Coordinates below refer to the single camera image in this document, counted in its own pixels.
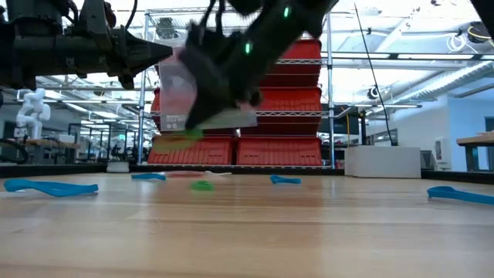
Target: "red crate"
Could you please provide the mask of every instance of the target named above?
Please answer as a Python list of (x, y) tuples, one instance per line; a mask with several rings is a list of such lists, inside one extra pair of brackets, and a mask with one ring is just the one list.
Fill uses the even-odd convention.
[(237, 165), (321, 166), (317, 137), (240, 137)]
[[(160, 109), (160, 89), (154, 91), (154, 100), (151, 104), (151, 111), (161, 112)], [(157, 129), (161, 130), (161, 118), (159, 116), (154, 116), (153, 121), (156, 124)], [(161, 131), (161, 134), (169, 134), (170, 132)], [(235, 136), (235, 128), (222, 128), (222, 129), (210, 129), (203, 131), (205, 136)]]
[[(321, 41), (303, 39), (295, 42), (282, 59), (321, 60)], [(317, 86), (322, 65), (276, 64), (260, 82), (260, 86)]]
[[(320, 88), (263, 88), (264, 101), (259, 111), (303, 111), (322, 110)], [(240, 133), (247, 135), (299, 135), (315, 136), (321, 117), (263, 117), (257, 118), (257, 127), (244, 127)]]
[(147, 163), (230, 165), (233, 140), (230, 137), (205, 137), (190, 148), (172, 149), (159, 154), (151, 149)]

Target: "plastic bag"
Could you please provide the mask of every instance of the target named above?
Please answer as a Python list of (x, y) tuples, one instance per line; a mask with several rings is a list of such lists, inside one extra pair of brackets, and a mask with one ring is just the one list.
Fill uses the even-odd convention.
[[(160, 62), (160, 109), (161, 131), (182, 131), (188, 113), (195, 101), (194, 77), (178, 60), (181, 48), (174, 49), (174, 55)], [(248, 104), (240, 110), (225, 110), (198, 126), (199, 129), (237, 128), (257, 126), (255, 110)]]

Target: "blue plastic piece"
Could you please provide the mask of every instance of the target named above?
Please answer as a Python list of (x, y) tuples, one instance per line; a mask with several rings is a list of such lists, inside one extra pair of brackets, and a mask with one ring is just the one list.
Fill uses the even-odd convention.
[(451, 186), (438, 186), (427, 190), (429, 198), (452, 198), (466, 202), (476, 202), (479, 204), (494, 205), (494, 197), (468, 192), (461, 192)]
[(160, 174), (139, 174), (139, 175), (132, 175), (132, 179), (159, 179), (162, 181), (166, 181), (167, 177), (165, 175), (160, 175)]
[(73, 185), (54, 181), (29, 181), (25, 179), (7, 180), (3, 185), (8, 192), (35, 189), (55, 197), (69, 197), (99, 190), (98, 185)]
[(271, 175), (270, 179), (274, 185), (279, 184), (279, 183), (290, 183), (290, 184), (294, 184), (294, 185), (299, 185), (302, 183), (302, 179), (300, 179), (300, 178), (284, 178), (284, 177), (280, 177), (278, 175)]

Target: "ceiling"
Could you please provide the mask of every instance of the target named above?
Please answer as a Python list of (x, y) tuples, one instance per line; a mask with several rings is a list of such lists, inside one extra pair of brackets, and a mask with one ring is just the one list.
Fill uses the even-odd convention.
[[(117, 24), (125, 25), (134, 0), (107, 0), (117, 15)], [(78, 7), (82, 7), (83, 0), (74, 0)], [(161, 16), (170, 16), (177, 22), (177, 30), (184, 32), (184, 27), (191, 19), (198, 20), (201, 13), (170, 13), (169, 11), (155, 11), (157, 8), (185, 8), (205, 7), (209, 0), (139, 0), (137, 14), (134, 17), (130, 32), (137, 37), (144, 37), (144, 11), (150, 10), (152, 19)], [(488, 42), (481, 44), (465, 43), (460, 39), (452, 42), (452, 37), (459, 29), (465, 28), (469, 22), (478, 21), (475, 9), (468, 0), (443, 0), (441, 6), (433, 6), (430, 0), (396, 1), (396, 0), (340, 0), (334, 7), (331, 15), (331, 49), (341, 52), (364, 52), (364, 44), (355, 14), (354, 3), (358, 7), (365, 39), (370, 52), (387, 53), (494, 53), (494, 47)], [(247, 26), (252, 19), (243, 19), (235, 14), (225, 15), (225, 25), (232, 27)], [(320, 40), (323, 51), (327, 51), (327, 29)], [(156, 37), (155, 28), (151, 23), (151, 38)], [(185, 36), (167, 42), (169, 45), (183, 43)], [(426, 80), (442, 70), (456, 70), (468, 64), (460, 62), (408, 62), (387, 61), (376, 62), (376, 79), (383, 92), (394, 94), (413, 86), (419, 81)], [(80, 80), (76, 76), (54, 76), (51, 80), (40, 79), (40, 83), (57, 85), (69, 81), (73, 86), (102, 86), (120, 87), (117, 78), (109, 78), (106, 74), (90, 74), (87, 79)], [(141, 75), (135, 78), (136, 87), (140, 87)], [(152, 69), (147, 74), (146, 86), (158, 85), (157, 73)], [(321, 71), (320, 83), (323, 87), (322, 101), (327, 101), (327, 70)], [(368, 63), (362, 60), (350, 60), (340, 64), (333, 70), (333, 95), (336, 102), (359, 103), (367, 99), (367, 90), (374, 85), (372, 72)], [(104, 97), (97, 97), (93, 93), (79, 93), (83, 99), (108, 100), (138, 100), (137, 91), (108, 92)], [(146, 100), (153, 100), (152, 92), (146, 93)], [(108, 105), (108, 110), (115, 110), (115, 106)]]

